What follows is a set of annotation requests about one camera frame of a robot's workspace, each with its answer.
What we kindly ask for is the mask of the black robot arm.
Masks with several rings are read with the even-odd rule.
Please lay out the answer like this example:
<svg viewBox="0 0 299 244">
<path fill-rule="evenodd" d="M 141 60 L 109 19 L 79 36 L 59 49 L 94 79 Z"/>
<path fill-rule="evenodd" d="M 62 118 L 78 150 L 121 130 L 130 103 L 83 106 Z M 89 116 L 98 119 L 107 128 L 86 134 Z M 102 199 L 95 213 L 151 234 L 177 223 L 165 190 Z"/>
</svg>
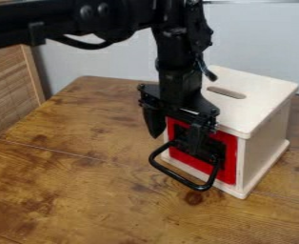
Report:
<svg viewBox="0 0 299 244">
<path fill-rule="evenodd" d="M 38 46 L 47 39 L 82 50 L 99 50 L 135 31 L 153 34 L 158 83 L 139 85 L 139 106 L 149 134 L 158 136 L 165 119 L 189 128 L 170 143 L 193 156 L 214 154 L 221 144 L 209 139 L 218 109 L 201 95 L 202 78 L 217 76 L 203 63 L 213 30 L 202 0 L 10 0 L 0 3 L 0 48 Z"/>
</svg>

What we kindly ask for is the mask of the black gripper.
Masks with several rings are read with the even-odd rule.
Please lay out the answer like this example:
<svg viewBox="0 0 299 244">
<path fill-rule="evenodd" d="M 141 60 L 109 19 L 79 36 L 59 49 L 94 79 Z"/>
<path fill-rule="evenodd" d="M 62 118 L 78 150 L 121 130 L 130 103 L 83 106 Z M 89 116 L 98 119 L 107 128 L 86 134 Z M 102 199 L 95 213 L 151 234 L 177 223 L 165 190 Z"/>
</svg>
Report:
<svg viewBox="0 0 299 244">
<path fill-rule="evenodd" d="M 138 103 L 142 108 L 149 135 L 157 138 L 166 128 L 165 118 L 190 125 L 187 133 L 189 154 L 195 155 L 206 132 L 215 131 L 215 117 L 219 109 L 201 94 L 203 75 L 210 81 L 217 75 L 206 68 L 203 55 L 197 54 L 194 62 L 185 69 L 166 70 L 155 62 L 158 84 L 139 84 Z"/>
</svg>

